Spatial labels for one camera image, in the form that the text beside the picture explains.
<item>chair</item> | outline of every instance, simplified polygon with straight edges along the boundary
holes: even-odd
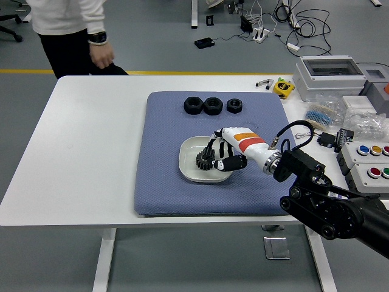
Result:
[[[22,23],[22,19],[17,14],[0,15],[0,21],[5,21],[5,20],[13,19],[13,18],[15,19],[17,24]],[[23,37],[21,35],[18,35],[13,30],[7,29],[4,26],[0,26],[0,32],[5,32],[5,33],[9,33],[9,34],[13,35],[15,41],[17,41],[18,43],[20,43],[23,40]]]

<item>black device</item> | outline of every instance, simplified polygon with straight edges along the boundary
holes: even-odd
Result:
[[[253,32],[253,25],[243,15],[241,15],[241,30],[244,32]]]
[[[201,40],[194,41],[194,44],[199,49],[203,49],[205,47],[212,47],[215,45],[215,42],[211,38],[203,38]]]
[[[334,135],[331,135],[331,134],[323,132],[319,136],[319,138],[317,138],[317,142],[321,146],[324,146],[324,147],[327,147],[327,148],[333,148],[333,146],[335,144],[335,138],[336,137]]]
[[[334,151],[336,153],[339,153],[343,145],[347,142],[352,142],[353,138],[354,138],[354,131],[347,130],[347,129],[340,129],[336,134]]]

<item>yellow floor line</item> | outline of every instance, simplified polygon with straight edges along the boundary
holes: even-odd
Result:
[[[288,73],[191,72],[191,71],[126,71],[129,75],[291,75]],[[0,69],[0,74],[53,74],[49,69]]]

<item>white box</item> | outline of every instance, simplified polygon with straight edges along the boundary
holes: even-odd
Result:
[[[350,108],[361,113],[377,114],[367,96],[343,96],[342,100],[346,105],[346,109]]]

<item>white sweater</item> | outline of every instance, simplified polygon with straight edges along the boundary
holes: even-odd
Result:
[[[85,28],[104,31],[105,0],[27,0],[33,30],[41,35],[66,35]]]

